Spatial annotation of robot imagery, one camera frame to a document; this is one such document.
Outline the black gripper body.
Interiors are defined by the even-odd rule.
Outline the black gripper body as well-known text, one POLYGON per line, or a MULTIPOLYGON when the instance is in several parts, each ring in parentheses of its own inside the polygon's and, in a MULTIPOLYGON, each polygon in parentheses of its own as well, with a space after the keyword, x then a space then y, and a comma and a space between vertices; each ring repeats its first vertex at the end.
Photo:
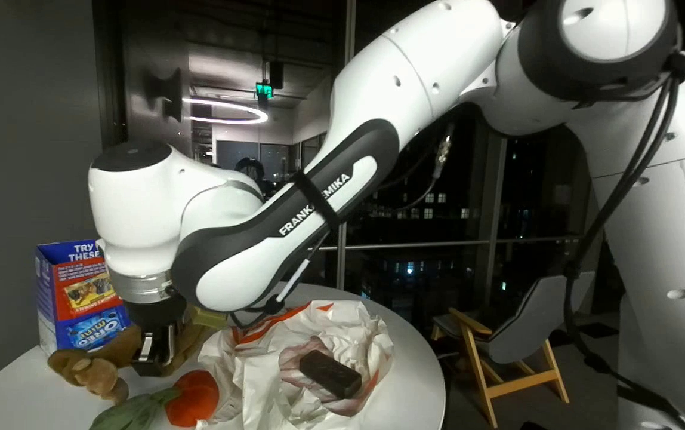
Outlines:
POLYGON ((171 372, 182 357, 180 335, 187 300, 174 293, 157 304, 128 304, 131 322, 140 329, 140 343, 134 354, 134 371, 149 377, 171 372))

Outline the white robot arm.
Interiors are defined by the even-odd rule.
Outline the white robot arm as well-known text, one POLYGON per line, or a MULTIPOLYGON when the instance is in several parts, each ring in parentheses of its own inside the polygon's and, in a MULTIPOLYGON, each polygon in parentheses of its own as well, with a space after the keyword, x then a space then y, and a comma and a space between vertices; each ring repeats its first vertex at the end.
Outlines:
POLYGON ((109 277, 140 329, 139 366, 174 355, 184 300, 243 311, 287 275, 448 110, 503 135, 562 126, 585 151, 597 231, 626 282, 636 404, 685 424, 685 44, 674 0, 430 0, 334 78, 318 154, 272 197, 170 142, 128 140, 88 170, 109 277))

